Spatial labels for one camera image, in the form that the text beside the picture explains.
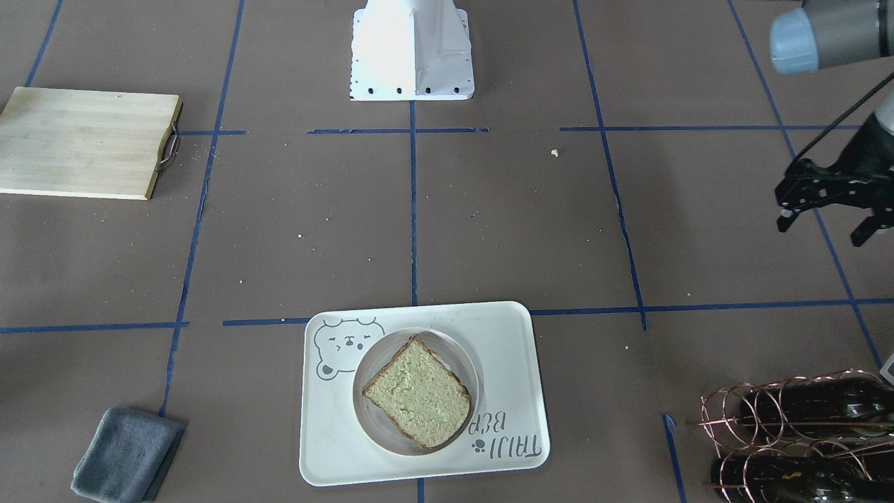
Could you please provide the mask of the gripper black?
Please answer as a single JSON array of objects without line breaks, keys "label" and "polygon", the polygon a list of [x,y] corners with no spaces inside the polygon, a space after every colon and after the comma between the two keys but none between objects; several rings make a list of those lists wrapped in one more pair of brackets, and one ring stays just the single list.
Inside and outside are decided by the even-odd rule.
[{"label": "gripper black", "polygon": [[850,233],[853,247],[862,247],[892,222],[892,133],[873,112],[824,168],[801,152],[789,164],[774,195],[780,206],[777,229],[788,232],[800,213],[827,205],[872,211]]}]

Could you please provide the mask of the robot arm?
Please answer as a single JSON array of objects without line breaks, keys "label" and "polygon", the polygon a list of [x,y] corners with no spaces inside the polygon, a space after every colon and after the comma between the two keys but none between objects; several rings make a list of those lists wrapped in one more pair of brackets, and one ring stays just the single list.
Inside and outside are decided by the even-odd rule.
[{"label": "robot arm", "polygon": [[[886,58],[892,49],[891,1],[805,1],[770,28],[770,59],[786,75]],[[871,211],[851,232],[855,247],[890,229],[892,121],[892,96],[886,96],[827,168],[801,150],[774,191],[779,232],[788,231],[802,213],[828,205]]]}]

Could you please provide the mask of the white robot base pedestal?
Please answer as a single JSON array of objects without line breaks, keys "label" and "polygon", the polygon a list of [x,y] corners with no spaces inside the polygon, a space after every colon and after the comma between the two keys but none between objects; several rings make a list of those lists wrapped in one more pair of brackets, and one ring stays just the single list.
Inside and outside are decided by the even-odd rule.
[{"label": "white robot base pedestal", "polygon": [[368,1],[352,19],[349,98],[469,100],[469,16],[453,1]]}]

